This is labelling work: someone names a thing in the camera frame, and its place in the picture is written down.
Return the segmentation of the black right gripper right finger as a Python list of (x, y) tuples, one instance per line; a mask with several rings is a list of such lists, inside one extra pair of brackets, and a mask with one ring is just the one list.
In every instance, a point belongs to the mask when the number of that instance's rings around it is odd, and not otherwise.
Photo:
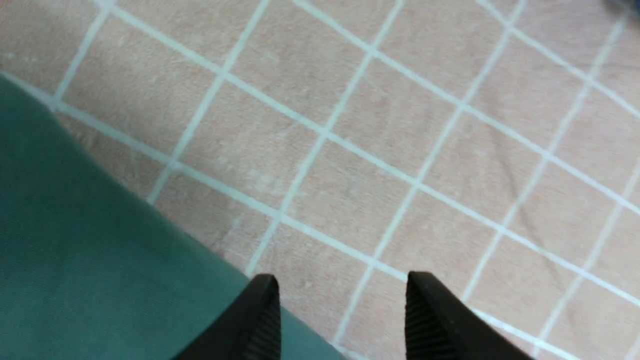
[(407, 360), (531, 359), (430, 272), (407, 274), (404, 343)]

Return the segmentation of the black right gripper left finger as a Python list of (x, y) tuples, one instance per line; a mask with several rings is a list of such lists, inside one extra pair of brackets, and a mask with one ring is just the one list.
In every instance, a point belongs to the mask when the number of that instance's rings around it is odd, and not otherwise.
[(282, 319), (279, 283), (261, 273), (176, 360), (279, 360)]

